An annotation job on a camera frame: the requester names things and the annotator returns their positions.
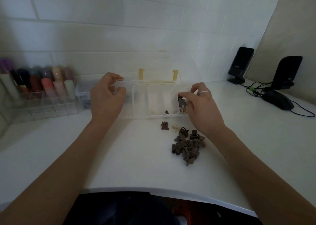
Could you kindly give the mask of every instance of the desk surface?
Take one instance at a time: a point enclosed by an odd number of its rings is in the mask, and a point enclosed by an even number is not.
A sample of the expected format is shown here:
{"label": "desk surface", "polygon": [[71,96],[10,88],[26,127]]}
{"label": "desk surface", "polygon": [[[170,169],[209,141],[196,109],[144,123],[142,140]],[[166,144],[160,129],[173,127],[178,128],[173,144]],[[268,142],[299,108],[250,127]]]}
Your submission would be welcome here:
{"label": "desk surface", "polygon": [[[226,125],[316,206],[316,119],[280,110],[227,81],[207,86]],[[316,106],[288,97],[316,111]],[[0,140],[2,207],[60,156],[90,119],[90,111],[82,111],[78,115],[11,125]],[[188,117],[167,121],[194,129]],[[210,141],[206,141],[208,146],[201,149],[194,164],[186,167],[181,156],[171,153],[176,133],[161,130],[160,124],[161,119],[118,119],[103,140],[82,192],[149,191],[214,203],[255,216],[227,163]]]}

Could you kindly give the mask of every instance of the ring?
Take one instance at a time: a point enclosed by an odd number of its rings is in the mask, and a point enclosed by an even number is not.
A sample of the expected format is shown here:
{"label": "ring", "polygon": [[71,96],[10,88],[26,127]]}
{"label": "ring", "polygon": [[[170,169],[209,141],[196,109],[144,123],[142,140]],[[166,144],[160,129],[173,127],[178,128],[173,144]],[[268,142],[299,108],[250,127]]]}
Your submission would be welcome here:
{"label": "ring", "polygon": [[202,91],[202,92],[199,93],[199,95],[201,95],[201,93],[205,93],[205,92],[208,92],[208,91]]}

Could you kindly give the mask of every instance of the speaker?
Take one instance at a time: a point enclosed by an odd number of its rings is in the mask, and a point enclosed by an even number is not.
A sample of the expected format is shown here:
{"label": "speaker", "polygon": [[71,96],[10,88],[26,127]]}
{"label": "speaker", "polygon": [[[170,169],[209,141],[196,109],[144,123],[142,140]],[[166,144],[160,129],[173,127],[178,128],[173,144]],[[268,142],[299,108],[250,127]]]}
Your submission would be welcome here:
{"label": "speaker", "polygon": [[232,65],[228,71],[229,75],[235,76],[234,79],[228,79],[228,82],[233,84],[242,84],[245,82],[243,78],[245,71],[253,57],[253,48],[240,47],[234,58]]}
{"label": "speaker", "polygon": [[302,56],[288,56],[283,58],[276,69],[271,86],[265,88],[264,91],[289,89],[294,86],[293,80],[302,60]]}

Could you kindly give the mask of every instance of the hand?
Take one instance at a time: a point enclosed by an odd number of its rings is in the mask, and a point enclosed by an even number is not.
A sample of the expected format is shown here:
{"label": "hand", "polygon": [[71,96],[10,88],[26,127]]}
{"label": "hand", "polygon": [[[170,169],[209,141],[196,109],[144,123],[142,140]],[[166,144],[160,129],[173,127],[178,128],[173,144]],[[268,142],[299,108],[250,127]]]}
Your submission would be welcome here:
{"label": "hand", "polygon": [[107,73],[90,90],[92,122],[99,125],[113,123],[119,116],[126,95],[126,89],[119,87],[116,95],[113,95],[116,79],[124,79],[118,74]]}
{"label": "hand", "polygon": [[193,125],[205,136],[214,135],[219,129],[225,128],[224,120],[219,112],[211,91],[204,83],[194,84],[190,92],[180,92],[180,96],[189,100],[188,113]]}

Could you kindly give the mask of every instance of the computer mouse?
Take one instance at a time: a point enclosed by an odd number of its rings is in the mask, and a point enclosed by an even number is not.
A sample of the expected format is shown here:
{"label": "computer mouse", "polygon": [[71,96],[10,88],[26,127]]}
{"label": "computer mouse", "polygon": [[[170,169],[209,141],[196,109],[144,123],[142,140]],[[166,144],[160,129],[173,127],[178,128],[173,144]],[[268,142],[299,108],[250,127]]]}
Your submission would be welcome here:
{"label": "computer mouse", "polygon": [[275,90],[264,93],[261,98],[268,103],[281,108],[282,110],[291,110],[294,108],[294,104],[289,100],[288,97]]}

